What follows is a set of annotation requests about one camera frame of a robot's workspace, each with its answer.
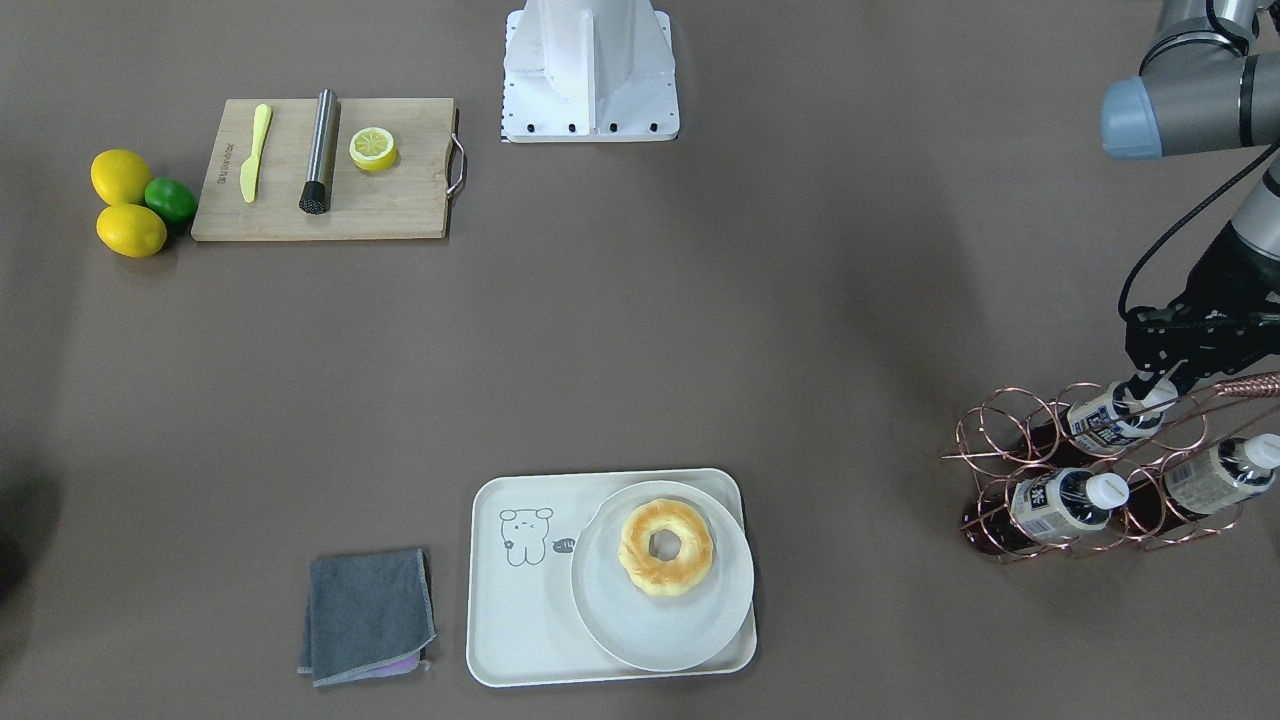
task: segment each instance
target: white bottle cap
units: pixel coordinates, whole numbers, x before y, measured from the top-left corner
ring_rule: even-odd
[[[1093,505],[1111,510],[1129,500],[1129,483],[1115,473],[1100,473],[1084,483],[1084,495]]]
[[[1174,387],[1174,383],[1169,382],[1166,378],[1152,386],[1151,391],[1147,392],[1147,397],[1139,400],[1138,404],[1142,405],[1143,410],[1149,410],[1157,405],[1164,405],[1175,397],[1178,397],[1178,388]]]
[[[1263,470],[1280,468],[1280,436],[1262,433],[1244,441],[1244,457],[1249,465]]]

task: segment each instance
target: white mounting bracket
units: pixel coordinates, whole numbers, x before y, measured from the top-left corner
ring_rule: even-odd
[[[503,68],[503,141],[680,133],[671,18],[649,0],[529,0],[507,17]]]

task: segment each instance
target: folded cloth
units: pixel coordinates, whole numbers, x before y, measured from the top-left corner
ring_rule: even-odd
[[[421,550],[315,560],[298,673],[315,687],[399,675],[435,639]]]

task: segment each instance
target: yellow lemon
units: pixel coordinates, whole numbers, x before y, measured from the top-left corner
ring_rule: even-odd
[[[365,128],[351,136],[351,159],[369,173],[385,170],[396,164],[396,138],[383,128]]]
[[[88,179],[108,205],[136,205],[151,182],[151,168],[137,152],[108,150],[93,158]]]
[[[108,247],[129,258],[155,255],[169,231],[154,210],[142,205],[111,205],[97,217],[97,237]]]

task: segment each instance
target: metal muddler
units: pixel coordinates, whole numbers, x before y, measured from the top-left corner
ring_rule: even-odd
[[[316,128],[311,136],[311,161],[307,183],[302,186],[298,208],[319,215],[329,210],[329,183],[333,178],[334,141],[338,137],[338,96],[325,88],[316,101]]]

